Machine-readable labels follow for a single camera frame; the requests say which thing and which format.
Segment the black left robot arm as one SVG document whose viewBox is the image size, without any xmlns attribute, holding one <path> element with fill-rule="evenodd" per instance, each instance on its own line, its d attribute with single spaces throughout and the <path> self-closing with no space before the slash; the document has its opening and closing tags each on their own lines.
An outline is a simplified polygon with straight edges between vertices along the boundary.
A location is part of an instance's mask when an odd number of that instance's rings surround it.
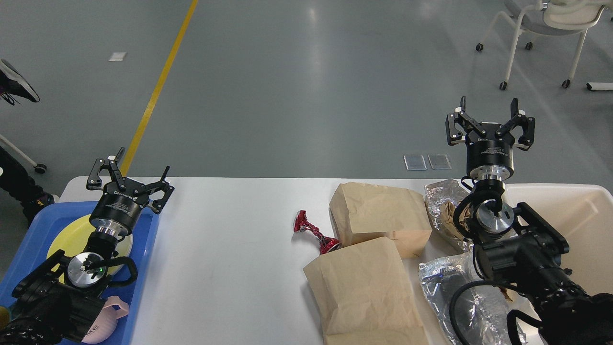
<svg viewBox="0 0 613 345">
<path fill-rule="evenodd" d="M 121 147 L 92 167 L 86 188 L 101 190 L 102 196 L 89 217 L 94 230 L 83 251 L 73 256 L 55 251 L 13 289 L 15 312 L 1 329 L 3 345 L 82 342 L 111 306 L 110 297 L 102 297 L 104 291 L 137 280 L 136 263 L 116 247 L 132 234 L 144 209 L 162 211 L 174 188 L 166 181 L 169 167 L 150 184 L 122 176 L 117 164 L 124 151 Z"/>
</svg>

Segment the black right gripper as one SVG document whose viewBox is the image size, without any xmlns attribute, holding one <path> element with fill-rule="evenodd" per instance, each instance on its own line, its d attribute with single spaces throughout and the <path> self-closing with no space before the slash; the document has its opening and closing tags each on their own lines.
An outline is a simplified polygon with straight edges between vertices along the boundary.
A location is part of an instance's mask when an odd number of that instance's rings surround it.
<svg viewBox="0 0 613 345">
<path fill-rule="evenodd" d="M 466 142 L 466 172 L 472 179 L 484 179 L 489 172 L 500 179 L 512 177 L 515 137 L 510 132 L 515 127 L 522 129 L 517 140 L 520 150 L 528 151 L 534 144 L 535 118 L 519 109 L 518 99 L 512 99 L 510 110 L 511 118 L 504 125 L 479 123 L 466 112 L 466 97 L 462 97 L 460 106 L 446 117 L 447 144 L 455 146 Z"/>
</svg>

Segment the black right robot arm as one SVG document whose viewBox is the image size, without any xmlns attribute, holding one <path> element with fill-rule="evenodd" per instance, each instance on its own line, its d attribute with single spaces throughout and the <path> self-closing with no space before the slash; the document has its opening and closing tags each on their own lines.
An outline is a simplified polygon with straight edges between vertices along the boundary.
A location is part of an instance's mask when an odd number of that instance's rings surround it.
<svg viewBox="0 0 613 345">
<path fill-rule="evenodd" d="M 514 290 L 532 304 L 538 319 L 520 310 L 506 317 L 513 345 L 520 343 L 517 321 L 535 327 L 548 345 L 610 345 L 613 339 L 612 295 L 589 295 L 561 268 L 567 240 L 527 203 L 503 201 L 504 181 L 514 173 L 513 147 L 527 151 L 534 143 L 535 119 L 511 103 L 506 124 L 477 122 L 465 109 L 466 98 L 446 118 L 447 144 L 465 143 L 466 176 L 474 184 L 456 207 L 453 223 L 474 245 L 477 270 L 484 279 L 458 288 L 449 318 L 454 334 L 468 344 L 457 325 L 456 306 L 468 289 L 495 286 Z"/>
</svg>

